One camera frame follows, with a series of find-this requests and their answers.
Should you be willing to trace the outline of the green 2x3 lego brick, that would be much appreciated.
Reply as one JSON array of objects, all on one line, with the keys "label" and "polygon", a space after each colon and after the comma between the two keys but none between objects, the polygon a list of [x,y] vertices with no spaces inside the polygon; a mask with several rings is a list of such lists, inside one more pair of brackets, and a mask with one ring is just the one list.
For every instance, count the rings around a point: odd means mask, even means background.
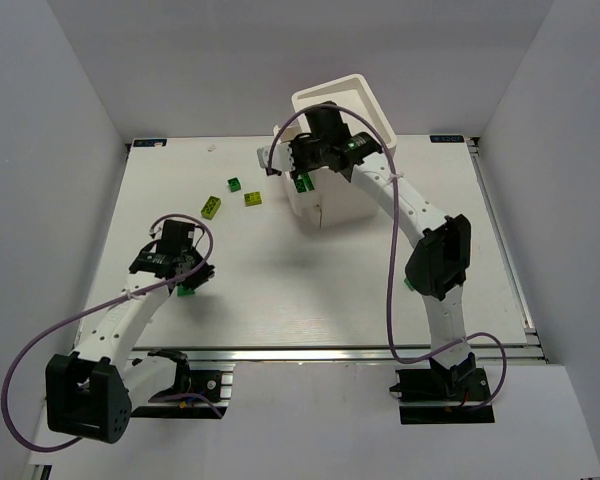
[{"label": "green 2x3 lego brick", "polygon": [[294,180],[294,186],[298,194],[304,194],[315,190],[313,181],[308,173],[299,174]]},{"label": "green 2x3 lego brick", "polygon": [[177,287],[177,296],[178,297],[186,297],[186,296],[191,296],[195,294],[195,290],[185,287],[183,285],[179,285]]}]

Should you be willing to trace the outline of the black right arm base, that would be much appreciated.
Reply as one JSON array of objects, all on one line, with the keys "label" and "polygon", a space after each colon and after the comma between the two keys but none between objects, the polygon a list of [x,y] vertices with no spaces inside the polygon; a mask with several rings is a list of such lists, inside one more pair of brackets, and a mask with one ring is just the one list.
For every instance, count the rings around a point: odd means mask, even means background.
[{"label": "black right arm base", "polygon": [[491,395],[483,368],[476,369],[452,391],[448,391],[444,382],[429,369],[397,370],[396,380],[389,392],[399,403],[402,425],[470,425],[495,422],[491,405],[477,408]]}]

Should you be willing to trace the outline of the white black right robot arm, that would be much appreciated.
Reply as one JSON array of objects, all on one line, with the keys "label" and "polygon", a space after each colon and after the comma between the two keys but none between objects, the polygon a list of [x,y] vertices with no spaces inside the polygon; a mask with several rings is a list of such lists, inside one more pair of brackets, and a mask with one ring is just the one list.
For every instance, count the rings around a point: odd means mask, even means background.
[{"label": "white black right robot arm", "polygon": [[390,216],[390,257],[397,257],[398,236],[412,253],[404,268],[408,284],[421,295],[431,338],[431,369],[454,387],[475,369],[462,307],[463,285],[470,265],[471,224],[452,217],[426,200],[397,171],[393,155],[369,121],[352,134],[342,117],[355,112],[332,101],[300,111],[309,125],[289,143],[284,161],[292,177],[327,168],[365,192]]}]

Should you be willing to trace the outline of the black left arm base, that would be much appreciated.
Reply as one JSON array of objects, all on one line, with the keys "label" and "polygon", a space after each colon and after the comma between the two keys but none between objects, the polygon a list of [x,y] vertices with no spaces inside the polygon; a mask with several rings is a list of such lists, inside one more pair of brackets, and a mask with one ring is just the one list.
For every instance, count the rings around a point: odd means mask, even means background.
[{"label": "black left arm base", "polygon": [[231,397],[233,372],[192,367],[185,353],[156,349],[129,359],[121,378],[133,418],[220,419]]}]

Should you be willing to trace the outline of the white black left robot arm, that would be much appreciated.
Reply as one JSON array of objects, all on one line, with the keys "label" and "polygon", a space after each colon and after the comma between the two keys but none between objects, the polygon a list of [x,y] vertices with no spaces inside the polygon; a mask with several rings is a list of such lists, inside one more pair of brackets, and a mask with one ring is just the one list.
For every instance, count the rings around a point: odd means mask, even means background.
[{"label": "white black left robot arm", "polygon": [[57,433],[117,442],[132,413],[161,396],[191,387],[187,356],[156,349],[135,363],[130,354],[155,313],[178,289],[196,290],[215,274],[194,240],[209,229],[184,216],[161,219],[152,242],[132,261],[121,297],[67,355],[54,355],[45,370],[47,426]]}]

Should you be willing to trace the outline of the white drawer cabinet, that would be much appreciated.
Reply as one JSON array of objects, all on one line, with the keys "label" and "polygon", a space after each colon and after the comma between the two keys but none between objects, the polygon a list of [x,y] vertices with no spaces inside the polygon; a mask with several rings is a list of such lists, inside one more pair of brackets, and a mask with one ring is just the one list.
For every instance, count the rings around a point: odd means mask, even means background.
[{"label": "white drawer cabinet", "polygon": [[[351,74],[295,92],[291,97],[295,111],[315,104],[335,104],[356,113],[372,125],[391,151],[397,137],[368,82],[361,74]],[[298,194],[290,172],[283,184],[293,213],[317,228],[327,228],[376,215],[377,202],[350,183],[353,166],[373,153],[382,151],[381,142],[357,117],[338,110],[319,108],[302,115],[281,136],[290,143],[298,134],[310,133],[330,142],[340,159],[338,172],[321,168],[308,173],[315,190]]]}]

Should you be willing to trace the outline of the lime 2x4 lego brick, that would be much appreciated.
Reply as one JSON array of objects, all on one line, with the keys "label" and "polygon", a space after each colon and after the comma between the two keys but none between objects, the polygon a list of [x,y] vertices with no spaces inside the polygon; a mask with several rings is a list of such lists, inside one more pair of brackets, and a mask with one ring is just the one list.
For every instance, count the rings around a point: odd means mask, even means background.
[{"label": "lime 2x4 lego brick", "polygon": [[216,196],[210,196],[201,209],[201,215],[204,219],[212,220],[221,206],[221,199]]}]

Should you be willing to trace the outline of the lime 2x2 lego brick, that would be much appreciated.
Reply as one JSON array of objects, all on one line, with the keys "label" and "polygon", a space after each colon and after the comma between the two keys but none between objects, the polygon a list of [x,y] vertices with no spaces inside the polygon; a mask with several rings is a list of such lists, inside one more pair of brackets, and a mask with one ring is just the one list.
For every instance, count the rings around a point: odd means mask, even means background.
[{"label": "lime 2x2 lego brick", "polygon": [[247,207],[262,204],[262,197],[259,191],[247,192],[244,194],[244,202]]}]

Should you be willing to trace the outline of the dark green 2x2 lego brick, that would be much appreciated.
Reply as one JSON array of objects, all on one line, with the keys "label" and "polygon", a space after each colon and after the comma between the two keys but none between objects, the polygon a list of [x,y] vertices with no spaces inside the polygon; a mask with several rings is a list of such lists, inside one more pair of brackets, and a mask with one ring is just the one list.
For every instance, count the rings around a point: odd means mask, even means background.
[{"label": "dark green 2x2 lego brick", "polygon": [[229,191],[234,193],[241,190],[241,183],[237,177],[227,180]]}]

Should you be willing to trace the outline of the blue left corner label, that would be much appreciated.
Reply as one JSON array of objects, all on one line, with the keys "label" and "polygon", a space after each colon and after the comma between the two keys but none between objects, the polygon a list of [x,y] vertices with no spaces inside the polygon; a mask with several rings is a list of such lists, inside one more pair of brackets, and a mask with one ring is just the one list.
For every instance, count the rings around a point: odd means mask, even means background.
[{"label": "blue left corner label", "polygon": [[132,143],[133,148],[160,148],[167,144],[166,138],[135,139]]}]

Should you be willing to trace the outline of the blue corner label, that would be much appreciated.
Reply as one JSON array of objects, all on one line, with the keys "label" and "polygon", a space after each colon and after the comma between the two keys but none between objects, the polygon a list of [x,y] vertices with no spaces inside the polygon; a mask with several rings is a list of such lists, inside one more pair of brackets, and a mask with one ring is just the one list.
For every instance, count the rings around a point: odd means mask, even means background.
[{"label": "blue corner label", "polygon": [[465,139],[462,135],[445,135],[445,134],[437,134],[430,135],[429,139],[432,143],[464,143]]},{"label": "blue corner label", "polygon": [[132,143],[133,148],[160,148],[167,144],[166,138],[135,139]]}]

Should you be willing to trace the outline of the blue right corner label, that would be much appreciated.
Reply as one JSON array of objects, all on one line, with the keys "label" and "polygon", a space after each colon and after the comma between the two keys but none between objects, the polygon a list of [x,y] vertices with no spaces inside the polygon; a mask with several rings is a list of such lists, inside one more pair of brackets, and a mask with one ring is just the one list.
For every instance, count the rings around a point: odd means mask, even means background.
[{"label": "blue right corner label", "polygon": [[464,143],[465,139],[462,135],[445,135],[445,134],[437,134],[430,135],[429,139],[432,143]]}]

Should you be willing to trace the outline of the aluminium table frame rail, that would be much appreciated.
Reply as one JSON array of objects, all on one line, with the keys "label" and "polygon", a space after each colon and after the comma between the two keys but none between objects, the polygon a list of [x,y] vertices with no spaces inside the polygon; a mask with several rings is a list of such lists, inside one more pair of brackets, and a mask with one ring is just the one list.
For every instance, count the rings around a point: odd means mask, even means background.
[{"label": "aluminium table frame rail", "polygon": [[546,356],[540,337],[538,335],[535,322],[529,310],[528,302],[521,285],[520,276],[518,274],[517,267],[512,256],[512,251],[504,234],[502,222],[500,221],[498,212],[495,208],[494,196],[490,193],[489,186],[487,185],[487,182],[485,180],[485,175],[482,169],[479,141],[479,137],[469,137],[468,139],[466,139],[466,145],[468,148],[469,156],[471,158],[474,173],[476,175],[476,179],[481,190],[482,198],[490,218],[496,242],[499,247],[500,255],[504,264],[505,273],[507,275],[509,285],[513,292],[516,308],[521,317],[523,330],[525,332],[526,338],[525,349],[532,349],[536,351],[536,354],[529,360],[527,360],[527,363],[548,363],[548,358]]}]

